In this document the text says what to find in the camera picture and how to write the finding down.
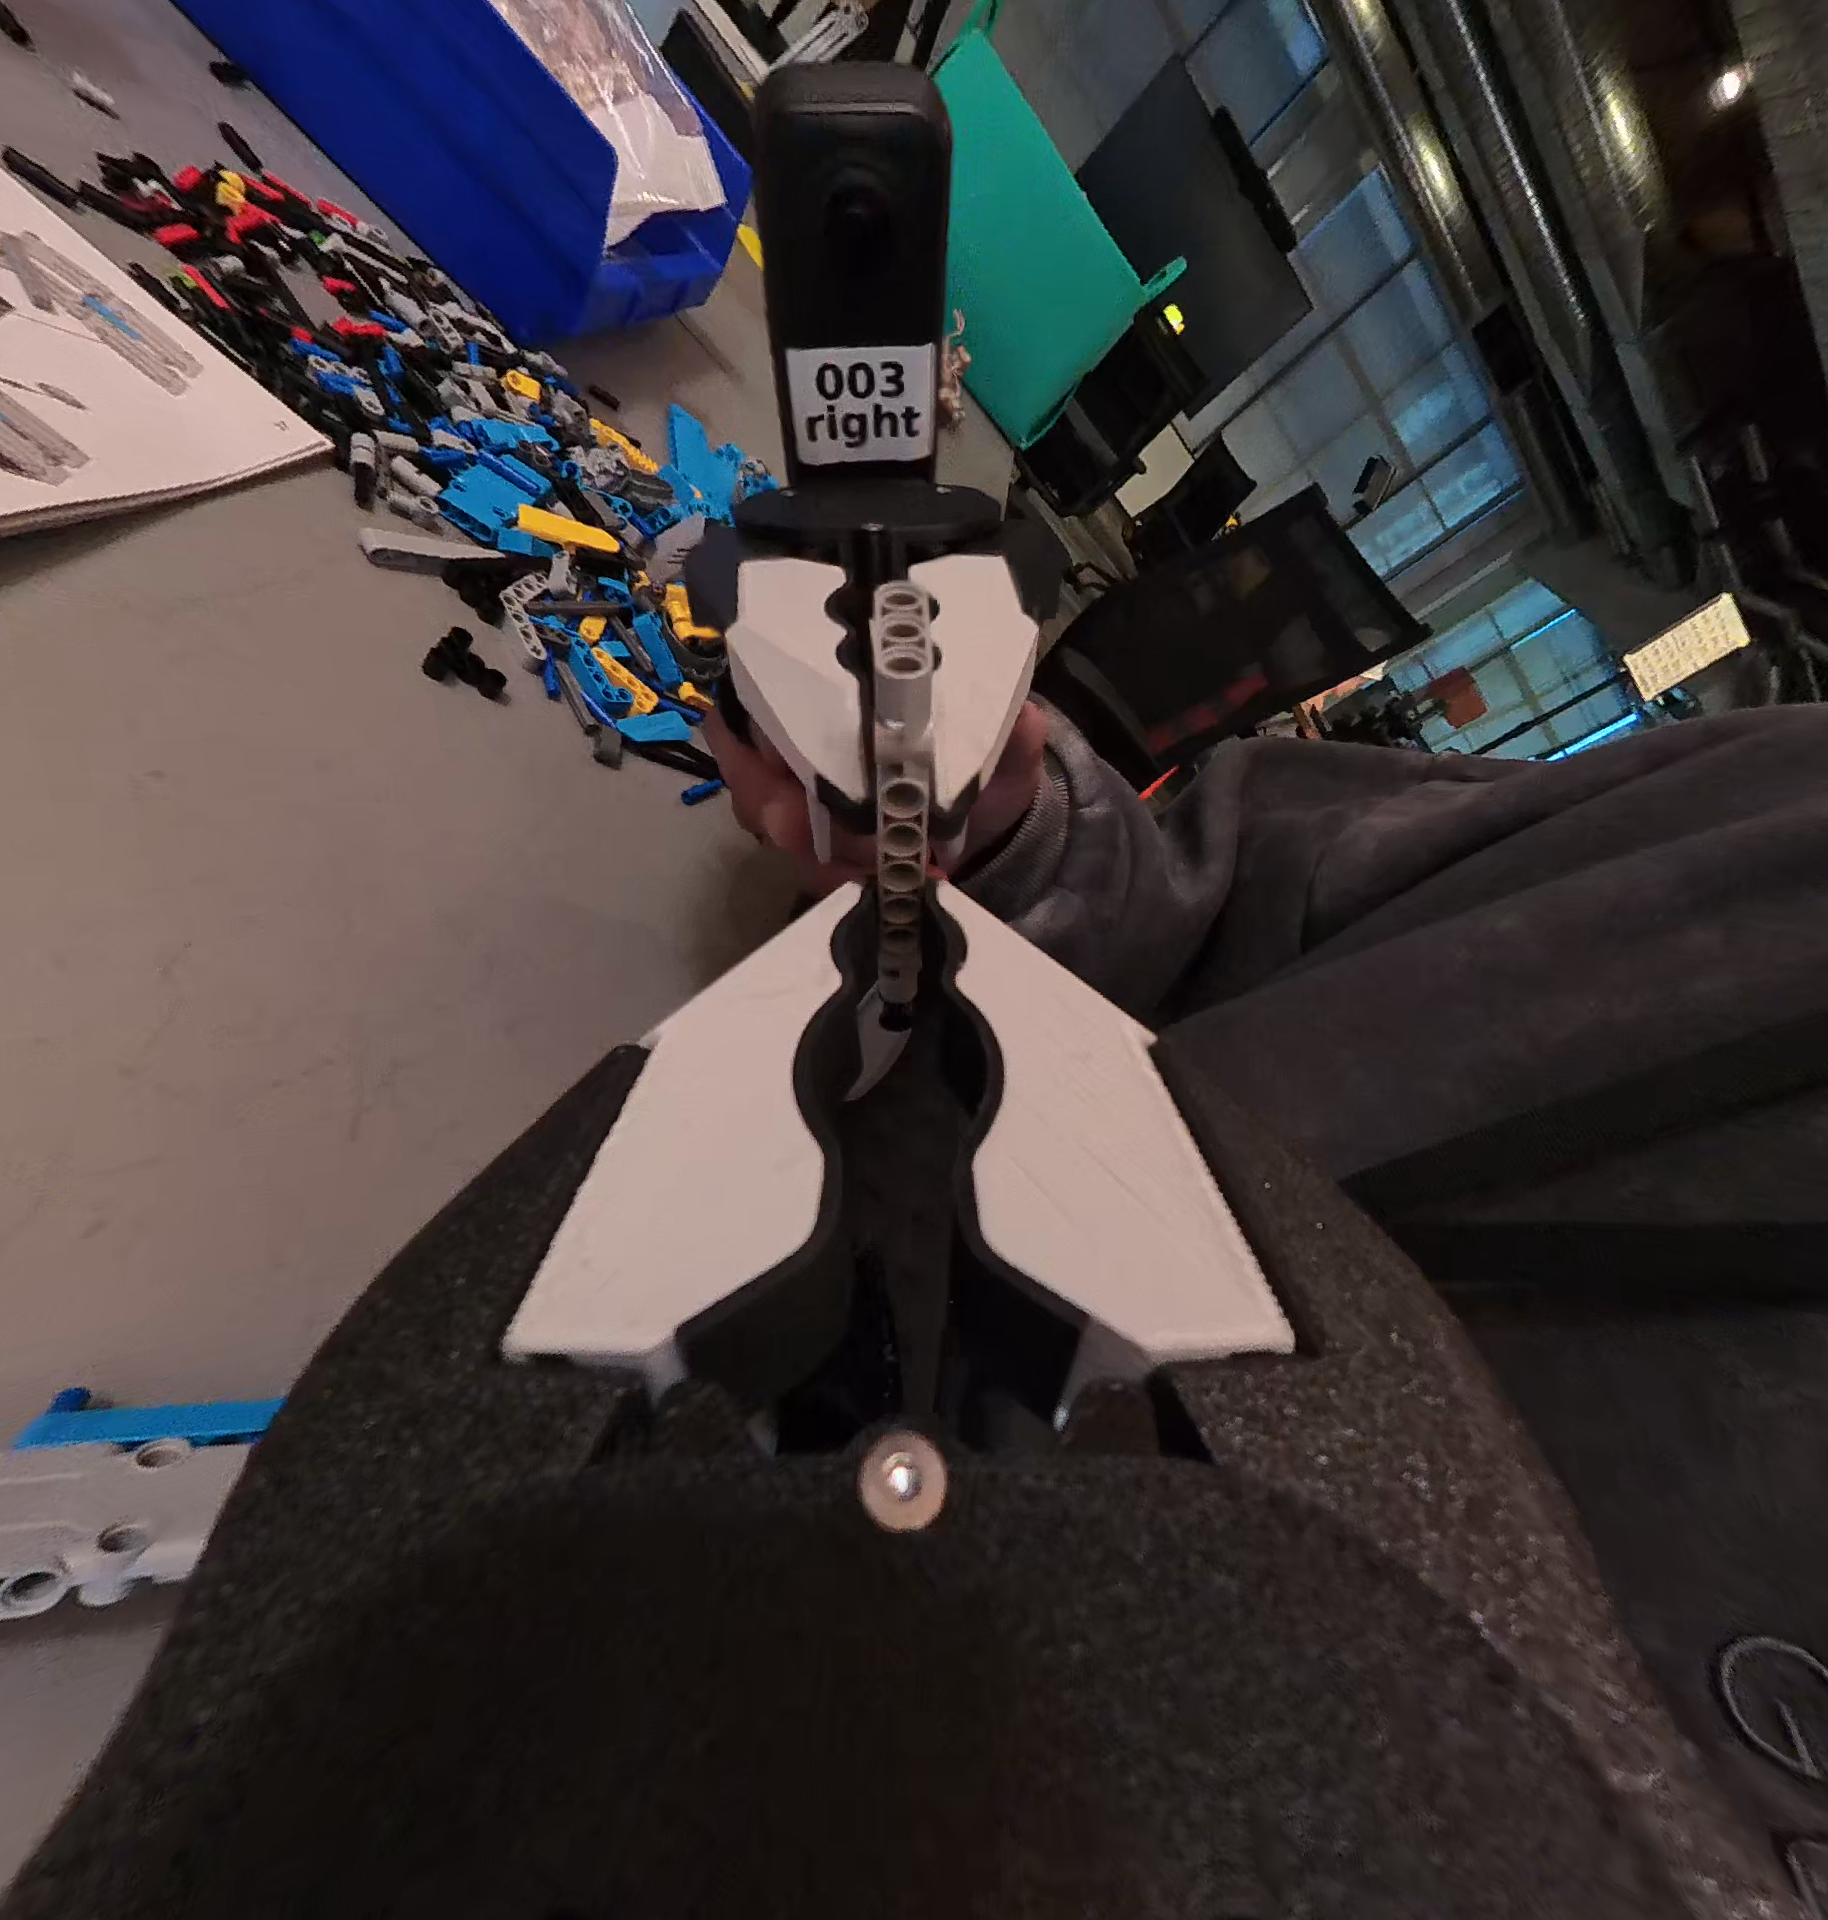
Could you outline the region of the pile of toy bricks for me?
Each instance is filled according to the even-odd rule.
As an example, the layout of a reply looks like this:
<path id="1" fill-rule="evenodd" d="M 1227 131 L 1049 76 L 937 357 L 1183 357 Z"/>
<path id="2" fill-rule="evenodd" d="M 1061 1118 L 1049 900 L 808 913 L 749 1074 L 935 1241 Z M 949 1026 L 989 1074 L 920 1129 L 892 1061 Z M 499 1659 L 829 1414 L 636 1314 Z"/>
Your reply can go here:
<path id="1" fill-rule="evenodd" d="M 702 724 L 727 644 L 680 573 L 775 474 L 680 404 L 651 456 L 613 392 L 577 388 L 431 262 L 271 174 L 229 125 L 219 137 L 234 161 L 183 170 L 141 153 L 97 156 L 91 180 L 14 147 L 0 161 L 175 262 L 125 274 L 330 441 L 357 509 L 410 530 L 368 530 L 373 567 L 442 578 L 465 630 L 514 640 L 594 763 L 660 765 L 705 805 L 724 790 Z"/>

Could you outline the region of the person's grey sweatshirt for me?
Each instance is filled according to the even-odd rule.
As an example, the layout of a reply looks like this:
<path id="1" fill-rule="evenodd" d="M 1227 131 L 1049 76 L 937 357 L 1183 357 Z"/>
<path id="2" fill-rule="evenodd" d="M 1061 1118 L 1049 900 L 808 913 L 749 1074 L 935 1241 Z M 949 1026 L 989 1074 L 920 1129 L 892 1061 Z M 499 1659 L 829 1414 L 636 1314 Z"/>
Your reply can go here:
<path id="1" fill-rule="evenodd" d="M 1302 1351 L 1204 1442 L 1445 1601 L 1693 1917 L 1828 1917 L 1828 1015 L 1332 1184 L 1155 1050 Z"/>

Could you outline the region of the blue storage bin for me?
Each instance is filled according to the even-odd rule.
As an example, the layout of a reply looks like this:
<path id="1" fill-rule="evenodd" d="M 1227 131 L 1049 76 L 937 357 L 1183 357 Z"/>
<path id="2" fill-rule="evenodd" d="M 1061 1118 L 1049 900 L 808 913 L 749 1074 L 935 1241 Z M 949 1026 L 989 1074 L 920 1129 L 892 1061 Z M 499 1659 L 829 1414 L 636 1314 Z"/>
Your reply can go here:
<path id="1" fill-rule="evenodd" d="M 180 5 L 194 30 L 523 345 L 667 320 L 724 277 L 752 170 L 618 233 L 618 149 L 490 5 Z"/>

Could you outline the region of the open instruction booklet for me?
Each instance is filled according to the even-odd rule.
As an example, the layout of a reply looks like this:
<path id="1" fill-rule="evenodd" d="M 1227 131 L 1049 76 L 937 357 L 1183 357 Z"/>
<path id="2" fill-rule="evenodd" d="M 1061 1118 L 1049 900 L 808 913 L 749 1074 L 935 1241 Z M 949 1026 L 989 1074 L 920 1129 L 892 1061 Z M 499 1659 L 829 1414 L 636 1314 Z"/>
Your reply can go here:
<path id="1" fill-rule="evenodd" d="M 316 428 L 0 165 L 0 542 L 325 455 Z"/>

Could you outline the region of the metal ventilation duct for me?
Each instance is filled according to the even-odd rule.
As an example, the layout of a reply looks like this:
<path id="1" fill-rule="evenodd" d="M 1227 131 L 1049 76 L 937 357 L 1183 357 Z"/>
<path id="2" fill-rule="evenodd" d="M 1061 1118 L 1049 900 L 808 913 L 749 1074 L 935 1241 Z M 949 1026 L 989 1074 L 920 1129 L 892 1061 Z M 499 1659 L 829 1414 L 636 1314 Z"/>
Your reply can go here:
<path id="1" fill-rule="evenodd" d="M 1693 578 L 1685 459 L 1648 337 L 1661 153 L 1614 5 L 1318 5 L 1423 248 L 1526 431 L 1550 517 L 1658 587 Z"/>

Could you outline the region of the clear plastic bag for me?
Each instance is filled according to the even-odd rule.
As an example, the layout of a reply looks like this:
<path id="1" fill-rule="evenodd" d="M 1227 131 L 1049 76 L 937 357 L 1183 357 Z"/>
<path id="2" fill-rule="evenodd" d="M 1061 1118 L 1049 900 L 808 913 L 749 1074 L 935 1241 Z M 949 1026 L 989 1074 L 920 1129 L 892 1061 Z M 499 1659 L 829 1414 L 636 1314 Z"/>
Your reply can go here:
<path id="1" fill-rule="evenodd" d="M 675 5 L 490 7 L 616 158 L 607 253 L 648 218 L 724 207 L 699 111 L 648 35 L 672 25 Z"/>

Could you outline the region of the person's right hand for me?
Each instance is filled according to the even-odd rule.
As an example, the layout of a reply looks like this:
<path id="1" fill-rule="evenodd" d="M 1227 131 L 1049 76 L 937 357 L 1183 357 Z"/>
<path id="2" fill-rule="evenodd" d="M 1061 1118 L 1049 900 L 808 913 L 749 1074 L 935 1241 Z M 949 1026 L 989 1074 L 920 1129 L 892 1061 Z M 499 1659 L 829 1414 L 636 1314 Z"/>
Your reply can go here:
<path id="1" fill-rule="evenodd" d="M 928 876 L 952 876 L 973 867 L 1020 830 L 1041 787 L 1048 739 L 1048 713 L 1035 704 L 1022 704 L 1007 745 L 966 813 L 956 841 L 928 855 Z M 868 884 L 877 873 L 877 848 L 868 832 L 829 826 L 825 851 L 814 845 L 808 794 L 757 727 L 741 739 L 716 713 L 705 718 L 705 743 L 727 782 L 733 820 L 757 845 L 785 857 L 808 900 L 826 897 L 847 884 Z"/>

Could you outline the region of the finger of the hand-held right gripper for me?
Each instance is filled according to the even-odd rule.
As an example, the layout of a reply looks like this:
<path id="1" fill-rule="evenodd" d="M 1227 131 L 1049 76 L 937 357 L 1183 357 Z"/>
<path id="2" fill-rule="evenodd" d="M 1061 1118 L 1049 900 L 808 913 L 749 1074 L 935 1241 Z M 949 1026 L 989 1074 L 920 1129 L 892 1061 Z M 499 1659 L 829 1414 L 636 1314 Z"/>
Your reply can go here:
<path id="1" fill-rule="evenodd" d="M 1038 618 L 1022 609 L 1005 556 L 928 560 L 924 592 L 935 644 L 928 802 L 952 825 L 1007 749 L 1035 667 Z"/>
<path id="2" fill-rule="evenodd" d="M 829 596 L 846 573 L 808 560 L 742 560 L 733 574 L 727 655 L 741 706 L 804 790 L 818 865 L 834 851 L 834 802 L 874 799 L 860 682 L 840 662 L 846 629 Z"/>

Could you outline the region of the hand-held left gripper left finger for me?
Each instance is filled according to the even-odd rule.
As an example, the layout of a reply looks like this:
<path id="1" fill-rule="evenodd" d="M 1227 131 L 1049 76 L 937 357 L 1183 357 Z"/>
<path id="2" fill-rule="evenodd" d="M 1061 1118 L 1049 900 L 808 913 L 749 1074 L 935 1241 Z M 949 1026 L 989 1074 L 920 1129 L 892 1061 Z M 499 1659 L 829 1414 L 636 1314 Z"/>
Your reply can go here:
<path id="1" fill-rule="evenodd" d="M 680 1365 L 684 1325 L 808 1244 L 826 1156 L 793 1072 L 843 986 L 829 945 L 857 900 L 837 889 L 648 1030 L 504 1359 Z"/>

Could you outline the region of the black wall screen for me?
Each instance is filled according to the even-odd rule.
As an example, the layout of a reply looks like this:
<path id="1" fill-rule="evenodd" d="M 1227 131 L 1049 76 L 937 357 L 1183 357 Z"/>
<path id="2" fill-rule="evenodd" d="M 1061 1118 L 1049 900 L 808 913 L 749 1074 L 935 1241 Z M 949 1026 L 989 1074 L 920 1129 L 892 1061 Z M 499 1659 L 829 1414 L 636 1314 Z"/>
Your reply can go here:
<path id="1" fill-rule="evenodd" d="M 1292 268 L 1295 236 L 1227 109 L 1209 109 L 1181 59 L 1166 59 L 1076 169 L 1139 277 L 1181 272 L 1154 301 L 1179 310 L 1190 371 L 1181 415 L 1196 418 L 1250 373 L 1311 296 Z"/>

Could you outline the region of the grey hinged toy assembly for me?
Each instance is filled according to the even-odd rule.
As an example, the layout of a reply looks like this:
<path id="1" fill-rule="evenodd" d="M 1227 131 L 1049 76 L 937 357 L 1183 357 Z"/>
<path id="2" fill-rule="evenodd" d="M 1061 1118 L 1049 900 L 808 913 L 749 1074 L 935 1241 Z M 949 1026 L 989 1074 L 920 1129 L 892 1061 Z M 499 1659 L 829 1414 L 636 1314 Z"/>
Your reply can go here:
<path id="1" fill-rule="evenodd" d="M 877 982 L 855 1009 L 857 1072 L 847 1104 L 889 1074 L 917 1015 L 932 802 L 932 672 L 925 592 L 914 580 L 879 586 L 870 611 Z"/>

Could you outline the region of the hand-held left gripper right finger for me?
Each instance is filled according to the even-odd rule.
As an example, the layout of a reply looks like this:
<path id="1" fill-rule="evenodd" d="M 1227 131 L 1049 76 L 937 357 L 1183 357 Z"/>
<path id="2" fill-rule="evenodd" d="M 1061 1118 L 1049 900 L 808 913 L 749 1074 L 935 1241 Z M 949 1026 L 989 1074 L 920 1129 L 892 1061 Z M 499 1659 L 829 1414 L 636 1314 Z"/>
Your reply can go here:
<path id="1" fill-rule="evenodd" d="M 1158 1070 L 1154 1035 L 952 884 L 955 987 L 1000 1070 L 973 1147 L 989 1254 L 1085 1314 L 1098 1360 L 1291 1355 L 1292 1329 Z"/>

